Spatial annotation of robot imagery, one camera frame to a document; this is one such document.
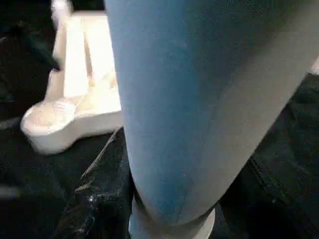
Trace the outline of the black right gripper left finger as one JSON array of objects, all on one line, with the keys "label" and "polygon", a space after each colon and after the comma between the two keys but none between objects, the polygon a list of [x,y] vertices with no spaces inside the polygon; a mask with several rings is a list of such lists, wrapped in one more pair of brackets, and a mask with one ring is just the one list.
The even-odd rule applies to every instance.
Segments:
[{"label": "black right gripper left finger", "polygon": [[124,129],[119,128],[82,174],[52,238],[130,238],[134,189]]}]

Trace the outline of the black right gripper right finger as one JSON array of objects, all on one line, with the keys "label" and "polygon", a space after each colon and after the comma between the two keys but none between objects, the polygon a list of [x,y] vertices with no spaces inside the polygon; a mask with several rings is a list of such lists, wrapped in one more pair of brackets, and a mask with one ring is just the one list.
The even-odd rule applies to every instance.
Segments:
[{"label": "black right gripper right finger", "polygon": [[216,239],[317,239],[318,228],[250,159],[219,200]]}]

